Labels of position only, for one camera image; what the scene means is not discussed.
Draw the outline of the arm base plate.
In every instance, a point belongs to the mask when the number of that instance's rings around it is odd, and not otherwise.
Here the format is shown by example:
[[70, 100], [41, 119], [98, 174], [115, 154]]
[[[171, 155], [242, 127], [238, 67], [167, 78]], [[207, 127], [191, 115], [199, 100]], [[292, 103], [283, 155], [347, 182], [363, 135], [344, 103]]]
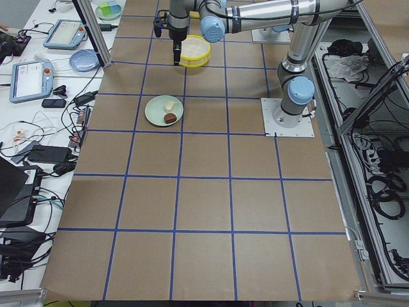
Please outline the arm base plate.
[[261, 99], [265, 136], [313, 138], [315, 135], [308, 107], [304, 107], [302, 115], [290, 116], [281, 111], [281, 101], [281, 98]]
[[290, 44], [288, 31], [276, 32], [272, 28], [253, 29], [252, 41], [254, 43]]

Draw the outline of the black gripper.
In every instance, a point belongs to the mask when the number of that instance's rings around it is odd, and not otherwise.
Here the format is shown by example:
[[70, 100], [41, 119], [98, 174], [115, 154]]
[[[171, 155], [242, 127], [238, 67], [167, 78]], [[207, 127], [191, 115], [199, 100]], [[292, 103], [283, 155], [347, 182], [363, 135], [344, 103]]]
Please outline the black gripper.
[[173, 40], [173, 65], [179, 66], [181, 60], [181, 43], [187, 37], [189, 18], [173, 16], [169, 10], [159, 10], [153, 21], [155, 36], [160, 38], [163, 30], [169, 31], [169, 37]]

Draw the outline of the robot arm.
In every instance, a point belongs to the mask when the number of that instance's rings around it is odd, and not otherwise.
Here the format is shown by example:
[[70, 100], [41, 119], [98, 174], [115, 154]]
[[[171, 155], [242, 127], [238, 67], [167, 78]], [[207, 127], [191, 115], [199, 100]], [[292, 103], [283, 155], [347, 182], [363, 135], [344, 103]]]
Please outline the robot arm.
[[178, 66], [191, 12], [198, 12], [201, 34], [210, 43], [222, 40], [228, 33], [294, 26], [288, 53], [277, 69], [283, 98], [272, 113], [276, 124], [292, 129], [298, 126], [304, 109], [314, 97], [314, 84], [304, 75], [309, 59], [330, 21], [355, 3], [344, 0], [285, 0], [227, 6], [225, 1], [171, 1], [168, 9], [156, 13], [153, 28], [156, 37], [161, 36], [162, 30], [168, 30], [173, 41], [174, 65]]

